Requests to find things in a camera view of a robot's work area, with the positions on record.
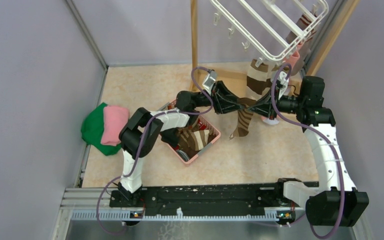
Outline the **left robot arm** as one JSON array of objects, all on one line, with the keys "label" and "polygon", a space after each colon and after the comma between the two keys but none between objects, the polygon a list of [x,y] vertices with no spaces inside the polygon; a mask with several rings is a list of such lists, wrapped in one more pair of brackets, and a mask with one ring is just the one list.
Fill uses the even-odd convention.
[{"label": "left robot arm", "polygon": [[198,107],[208,107],[216,114],[227,114],[245,109],[238,96],[227,89],[222,81],[211,84],[209,89],[198,92],[183,90],[169,110],[148,111],[138,108],[119,133],[123,153],[123,170],[118,190],[121,200],[129,207],[140,202],[142,167],[145,156],[153,149],[161,132],[192,125],[201,113]]}]

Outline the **tan brown striped sock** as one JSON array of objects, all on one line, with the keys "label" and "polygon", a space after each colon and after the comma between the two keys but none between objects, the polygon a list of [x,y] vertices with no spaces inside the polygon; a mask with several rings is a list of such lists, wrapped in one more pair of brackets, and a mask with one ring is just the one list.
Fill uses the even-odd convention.
[{"label": "tan brown striped sock", "polygon": [[233,133],[229,136],[229,140],[236,137],[246,137],[249,134],[249,126],[254,118],[254,113],[246,108],[256,104],[257,100],[248,97],[241,97],[237,100],[237,103],[245,108],[237,111],[237,125]]}]

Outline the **white clip hanger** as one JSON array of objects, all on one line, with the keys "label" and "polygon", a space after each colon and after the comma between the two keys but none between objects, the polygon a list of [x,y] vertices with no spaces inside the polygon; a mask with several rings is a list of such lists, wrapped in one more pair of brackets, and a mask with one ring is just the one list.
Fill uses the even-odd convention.
[{"label": "white clip hanger", "polygon": [[213,24],[257,64],[280,64],[308,40],[330,11],[326,0],[212,0]]}]

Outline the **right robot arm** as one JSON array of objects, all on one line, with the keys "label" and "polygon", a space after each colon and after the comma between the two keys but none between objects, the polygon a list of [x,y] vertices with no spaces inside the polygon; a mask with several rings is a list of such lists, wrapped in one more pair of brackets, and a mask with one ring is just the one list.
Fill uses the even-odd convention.
[{"label": "right robot arm", "polygon": [[318,189],[311,189],[299,180],[284,180],[282,187],[273,192],[274,202],[287,206],[293,201],[305,210],[313,226],[334,226],[340,219],[339,226],[353,227],[369,205],[369,197],[357,190],[345,167],[333,112],[323,107],[324,89],[322,78],[305,76],[299,96],[281,97],[274,109],[267,94],[248,107],[248,111],[265,117],[295,114],[314,157]]}]

